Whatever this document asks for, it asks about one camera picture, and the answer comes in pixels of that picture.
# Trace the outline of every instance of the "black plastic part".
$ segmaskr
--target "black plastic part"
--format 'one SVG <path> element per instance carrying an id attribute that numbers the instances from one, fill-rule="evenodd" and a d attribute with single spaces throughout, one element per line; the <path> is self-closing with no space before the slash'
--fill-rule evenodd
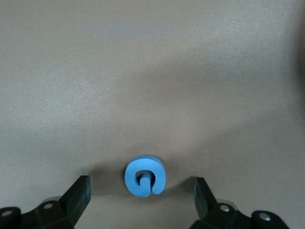
<path id="1" fill-rule="evenodd" d="M 202 177 L 195 178 L 194 200 L 200 220 L 191 229 L 289 229 L 272 212 L 255 211 L 250 218 L 228 204 L 217 203 Z"/>
<path id="2" fill-rule="evenodd" d="M 19 208 L 0 209 L 0 229 L 73 229 L 91 199 L 90 177 L 80 176 L 59 201 L 47 201 L 21 214 Z"/>

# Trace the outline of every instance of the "gray surface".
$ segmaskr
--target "gray surface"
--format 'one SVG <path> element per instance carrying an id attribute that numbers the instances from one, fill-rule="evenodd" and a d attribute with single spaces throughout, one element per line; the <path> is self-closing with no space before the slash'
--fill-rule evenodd
<path id="1" fill-rule="evenodd" d="M 295 71 L 303 4 L 0 1 L 0 207 L 23 212 L 91 174 L 76 228 L 189 228 L 180 184 L 205 177 L 246 215 L 305 225 L 305 116 Z M 122 170 L 160 157 L 163 194 Z"/>

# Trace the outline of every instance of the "gray background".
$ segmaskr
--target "gray background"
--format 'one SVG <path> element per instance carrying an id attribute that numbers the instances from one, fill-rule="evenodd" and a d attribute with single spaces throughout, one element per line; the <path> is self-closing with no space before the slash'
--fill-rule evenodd
<path id="1" fill-rule="evenodd" d="M 250 216 L 305 225 L 301 0 L 0 0 L 0 208 L 27 212 L 83 174 L 76 228 L 187 229 L 205 177 Z M 165 165 L 159 196 L 122 171 Z"/>

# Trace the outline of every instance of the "blue foam letter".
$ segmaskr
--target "blue foam letter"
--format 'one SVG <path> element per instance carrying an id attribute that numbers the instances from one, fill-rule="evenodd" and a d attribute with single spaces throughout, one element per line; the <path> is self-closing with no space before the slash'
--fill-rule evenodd
<path id="1" fill-rule="evenodd" d="M 137 179 L 137 172 L 148 170 L 155 176 L 152 183 L 152 177 L 148 173 L 140 176 L 140 182 Z M 138 197 L 147 197 L 152 192 L 160 194 L 165 188 L 166 176 L 162 162 L 152 155 L 140 155 L 132 159 L 125 171 L 125 184 L 127 189 Z"/>

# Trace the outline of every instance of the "blue magnet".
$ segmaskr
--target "blue magnet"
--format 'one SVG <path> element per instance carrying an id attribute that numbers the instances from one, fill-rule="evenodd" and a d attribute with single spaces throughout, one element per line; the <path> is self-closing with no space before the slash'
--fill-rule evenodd
<path id="1" fill-rule="evenodd" d="M 147 172 L 140 175 L 138 181 L 137 173 L 141 171 L 150 171 L 155 179 Z M 125 184 L 127 189 L 138 197 L 148 197 L 151 190 L 154 194 L 162 193 L 165 188 L 166 176 L 162 162 L 152 155 L 140 155 L 132 159 L 125 171 Z"/>

